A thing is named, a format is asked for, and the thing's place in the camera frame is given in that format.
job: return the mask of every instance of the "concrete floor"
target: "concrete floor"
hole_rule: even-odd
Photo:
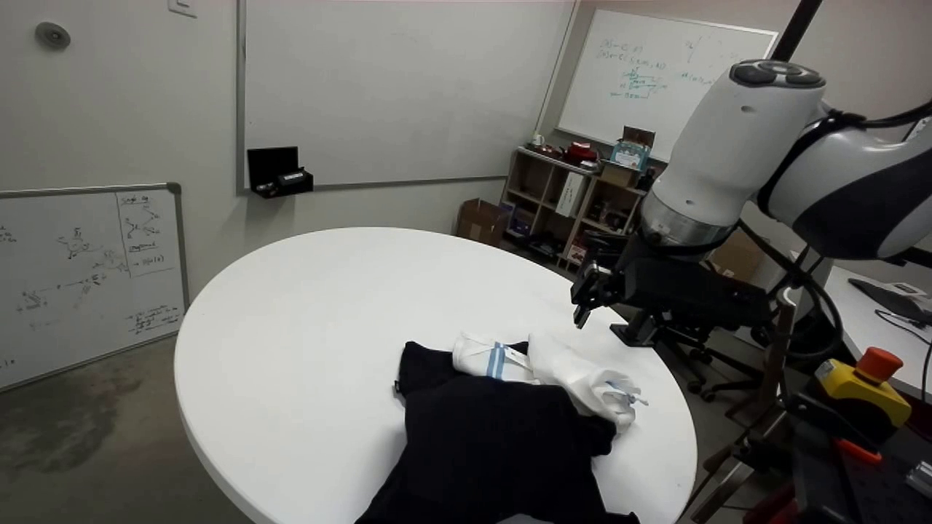
[[[686,392],[686,398],[698,457],[739,434],[739,425],[722,417],[734,396],[702,400]],[[753,486],[741,488],[714,520],[739,520],[756,494]],[[0,520],[246,520],[211,486],[182,435],[171,389],[171,341],[0,392]]]

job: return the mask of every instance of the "white round table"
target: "white round table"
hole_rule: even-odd
[[[354,520],[405,447],[393,379],[405,341],[571,328],[571,281],[511,252],[420,230],[294,236],[223,268],[175,352],[189,440],[254,520]],[[653,348],[622,345],[600,307],[591,352],[648,405],[594,460],[610,511],[669,524],[695,476],[689,408]]]

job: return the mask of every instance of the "box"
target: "box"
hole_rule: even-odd
[[[739,281],[753,281],[763,251],[752,240],[749,233],[734,230],[715,251],[709,251],[708,258],[718,268],[718,272]]]
[[[610,149],[610,163],[641,175],[645,172],[648,149],[653,149],[653,131],[622,125],[622,134]]]
[[[297,146],[246,152],[251,191],[280,198],[313,191],[313,175],[297,163]]]
[[[610,184],[610,187],[632,187],[634,184],[634,172],[605,163],[602,166],[602,181]]]
[[[463,200],[460,217],[457,217],[457,236],[473,237],[484,245],[498,245],[500,240],[500,213],[494,203],[471,198]]]

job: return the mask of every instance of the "clothing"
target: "clothing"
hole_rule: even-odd
[[[500,341],[468,341],[463,336],[452,348],[455,367],[465,376],[488,376],[498,380],[536,384],[526,367],[526,352],[511,348]]]
[[[538,384],[559,384],[589,414],[626,428],[634,421],[634,400],[641,398],[641,389],[628,376],[605,370],[580,352],[597,344],[597,336],[589,336],[580,328],[532,331],[526,348],[530,376]]]
[[[395,392],[408,446],[357,524],[637,520],[605,514],[591,476],[615,425],[580,417],[561,387],[465,376],[449,352],[408,344]]]

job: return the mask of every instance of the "red object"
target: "red object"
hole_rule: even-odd
[[[887,380],[897,370],[903,367],[903,361],[878,345],[867,345],[867,352],[855,361],[855,376],[861,376],[864,380]]]
[[[571,143],[571,149],[565,152],[568,163],[581,163],[581,159],[597,159],[600,153],[591,149],[591,143]]]
[[[795,524],[795,520],[797,520],[795,499],[784,504],[784,507],[768,518],[768,524]]]
[[[846,453],[846,457],[854,457],[859,462],[871,462],[871,466],[883,462],[883,453],[874,453],[874,450],[867,450],[867,447],[861,447],[861,446],[855,446],[849,440],[836,440],[836,446],[838,446],[842,453]]]

